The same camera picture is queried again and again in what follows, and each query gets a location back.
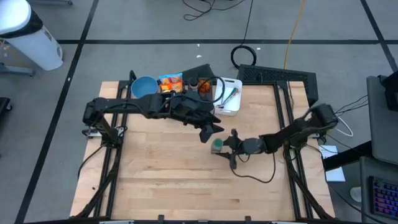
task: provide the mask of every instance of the wooden table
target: wooden table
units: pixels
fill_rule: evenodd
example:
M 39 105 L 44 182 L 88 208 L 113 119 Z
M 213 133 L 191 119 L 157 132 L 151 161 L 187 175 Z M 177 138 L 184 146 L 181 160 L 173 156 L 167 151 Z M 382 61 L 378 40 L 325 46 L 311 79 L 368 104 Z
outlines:
M 115 98 L 118 82 L 103 82 L 99 95 Z M 294 116 L 308 109 L 302 82 L 292 82 Z M 284 116 L 288 124 L 285 107 Z M 227 159 L 210 154 L 214 138 L 226 139 L 236 128 L 241 139 L 280 130 L 272 86 L 244 86 L 241 109 L 236 116 L 218 116 L 225 128 L 203 144 L 199 129 L 183 126 L 171 119 L 145 119 L 130 114 L 125 135 L 112 219 L 156 220 L 295 220 L 288 175 L 282 149 L 276 154 L 276 174 L 269 184 L 236 177 Z M 318 147 L 315 140 L 308 143 Z M 88 141 L 85 157 L 100 145 L 100 139 Z M 71 215 L 76 215 L 91 199 L 100 181 L 104 161 L 102 150 L 82 169 Z M 334 211 L 319 152 L 302 150 L 308 188 L 330 215 Z M 238 174 L 267 180 L 272 175 L 271 154 L 251 156 L 238 161 Z M 298 190 L 302 216 L 305 209 Z M 108 192 L 104 194 L 101 214 L 105 213 Z

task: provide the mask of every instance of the keyboard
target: keyboard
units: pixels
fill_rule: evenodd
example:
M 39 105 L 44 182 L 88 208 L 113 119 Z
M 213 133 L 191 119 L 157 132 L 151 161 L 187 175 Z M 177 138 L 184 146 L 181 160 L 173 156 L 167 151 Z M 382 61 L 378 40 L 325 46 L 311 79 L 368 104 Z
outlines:
M 369 177 L 371 213 L 398 220 L 398 182 Z

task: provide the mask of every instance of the white container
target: white container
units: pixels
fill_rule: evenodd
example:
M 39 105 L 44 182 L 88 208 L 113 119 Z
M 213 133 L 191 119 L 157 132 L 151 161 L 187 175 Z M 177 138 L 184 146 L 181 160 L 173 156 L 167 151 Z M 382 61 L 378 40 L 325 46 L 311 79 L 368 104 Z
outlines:
M 63 63 L 62 48 L 40 24 L 42 21 L 26 0 L 0 0 L 0 38 L 44 70 L 53 70 Z
M 241 107 L 241 98 L 242 98 L 242 89 L 243 89 L 242 81 L 232 79 L 232 78 L 222 78 L 222 79 L 225 82 L 225 92 L 224 92 L 223 98 L 214 103 L 215 113 L 228 115 L 228 116 L 235 116 Z M 225 104 L 224 108 L 222 108 L 222 109 L 217 108 L 216 106 L 220 105 L 221 102 L 224 101 L 224 99 L 227 99 L 227 97 L 229 96 L 229 94 L 232 92 L 232 90 L 234 88 L 239 89 L 238 95 L 234 96 L 229 102 L 227 102 L 227 104 Z M 223 91 L 223 83 L 219 79 L 217 79 L 215 99 L 220 97 L 222 91 Z

